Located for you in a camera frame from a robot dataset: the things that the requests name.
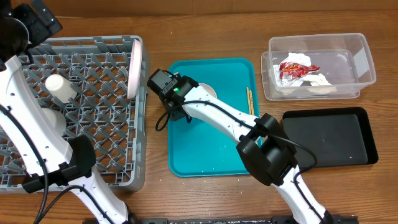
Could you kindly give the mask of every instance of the wooden table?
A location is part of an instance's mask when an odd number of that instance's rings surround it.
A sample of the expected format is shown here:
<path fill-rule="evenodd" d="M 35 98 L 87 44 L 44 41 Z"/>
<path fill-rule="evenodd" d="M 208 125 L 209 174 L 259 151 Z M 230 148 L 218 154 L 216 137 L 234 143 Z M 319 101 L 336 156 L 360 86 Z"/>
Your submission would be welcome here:
<path fill-rule="evenodd" d="M 278 120 L 288 110 L 362 106 L 369 115 L 380 160 L 374 166 L 321 168 L 304 174 L 332 214 L 357 215 L 361 223 L 398 219 L 398 11 L 345 11 L 219 16 L 62 19 L 57 37 L 139 35 L 152 58 L 152 72 L 177 60 L 244 57 L 254 65 L 260 114 Z M 271 37 L 360 32 L 368 40 L 377 82 L 354 100 L 267 101 L 261 54 Z M 146 182 L 134 194 L 118 194 L 139 218 L 261 218 L 290 210 L 273 187 L 251 176 L 178 178 L 167 164 L 167 131 L 155 132 L 164 112 L 153 93 L 146 110 Z M 51 201 L 57 193 L 49 195 Z M 32 223 L 42 194 L 1 195 L 0 223 Z M 93 217 L 72 194 L 64 196 L 42 223 L 81 223 Z"/>

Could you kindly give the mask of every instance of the red object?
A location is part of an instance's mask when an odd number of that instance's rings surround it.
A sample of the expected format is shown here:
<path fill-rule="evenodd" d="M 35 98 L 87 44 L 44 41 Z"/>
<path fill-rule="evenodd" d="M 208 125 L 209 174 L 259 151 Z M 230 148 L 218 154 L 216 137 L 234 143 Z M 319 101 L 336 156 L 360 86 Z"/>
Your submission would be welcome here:
<path fill-rule="evenodd" d="M 299 63 L 284 62 L 280 65 L 280 79 L 293 80 L 300 78 L 309 72 L 318 71 L 320 67 L 311 65 L 309 67 L 301 65 Z"/>

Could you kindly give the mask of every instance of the blue mat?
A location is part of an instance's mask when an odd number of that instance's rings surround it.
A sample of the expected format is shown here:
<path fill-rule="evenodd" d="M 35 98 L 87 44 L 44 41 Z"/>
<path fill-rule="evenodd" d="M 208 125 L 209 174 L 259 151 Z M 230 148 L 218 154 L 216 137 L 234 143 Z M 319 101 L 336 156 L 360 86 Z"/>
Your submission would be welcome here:
<path fill-rule="evenodd" d="M 249 113 L 246 87 L 253 93 L 254 114 L 259 116 L 254 68 L 245 58 L 185 60 L 175 62 L 170 71 L 192 77 L 211 86 L 219 100 Z M 236 144 L 209 124 L 192 119 L 170 121 L 169 167 L 179 177 L 249 174 Z"/>

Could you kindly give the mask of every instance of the wooden surface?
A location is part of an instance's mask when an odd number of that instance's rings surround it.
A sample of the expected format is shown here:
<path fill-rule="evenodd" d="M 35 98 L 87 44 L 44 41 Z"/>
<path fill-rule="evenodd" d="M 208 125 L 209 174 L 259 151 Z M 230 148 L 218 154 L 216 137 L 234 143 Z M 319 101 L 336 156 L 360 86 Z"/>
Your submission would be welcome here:
<path fill-rule="evenodd" d="M 12 0 L 14 6 L 30 0 Z M 396 0 L 43 0 L 55 16 L 117 17 L 398 9 Z"/>
<path fill-rule="evenodd" d="M 321 168 L 303 177 L 315 198 L 331 213 L 358 215 L 360 222 L 398 219 L 398 11 L 271 13 L 223 16 L 64 19 L 57 37 L 140 35 L 152 68 L 177 60 L 244 57 L 254 65 L 261 114 L 278 120 L 288 110 L 362 106 L 368 112 L 380 160 L 374 166 Z M 363 33 L 369 43 L 377 82 L 355 100 L 267 101 L 261 83 L 261 54 L 271 37 Z M 155 122 L 164 112 L 151 93 L 147 101 L 146 182 L 134 194 L 118 194 L 140 218 L 260 218 L 288 215 L 273 187 L 251 176 L 178 178 L 167 164 L 167 131 Z M 49 201 L 56 196 L 51 193 Z M 32 223 L 42 194 L 1 195 L 0 223 Z M 80 223 L 93 217 L 72 194 L 64 196 L 43 223 Z"/>

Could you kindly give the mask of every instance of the white round object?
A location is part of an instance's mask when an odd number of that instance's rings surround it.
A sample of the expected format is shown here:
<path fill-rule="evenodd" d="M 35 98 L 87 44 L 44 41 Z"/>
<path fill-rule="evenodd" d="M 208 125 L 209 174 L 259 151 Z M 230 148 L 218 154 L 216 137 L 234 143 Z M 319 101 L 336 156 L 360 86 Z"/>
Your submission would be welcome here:
<path fill-rule="evenodd" d="M 129 68 L 129 82 L 127 84 L 127 98 L 131 99 L 137 95 L 139 87 L 139 75 L 141 73 L 142 45 L 134 40 L 131 48 L 131 59 Z"/>
<path fill-rule="evenodd" d="M 55 128 L 55 131 L 60 135 L 63 136 L 64 130 L 67 128 L 67 120 L 61 114 L 61 112 L 56 110 L 51 110 L 48 108 L 42 108 L 43 113 L 49 119 L 50 124 Z"/>
<path fill-rule="evenodd" d="M 214 91 L 214 89 L 211 86 L 204 83 L 199 83 L 199 85 L 202 86 L 211 96 L 217 99 L 216 91 Z"/>
<path fill-rule="evenodd" d="M 45 87 L 62 103 L 69 103 L 69 98 L 77 96 L 77 92 L 70 87 L 70 84 L 69 80 L 58 74 L 53 74 L 45 80 Z"/>

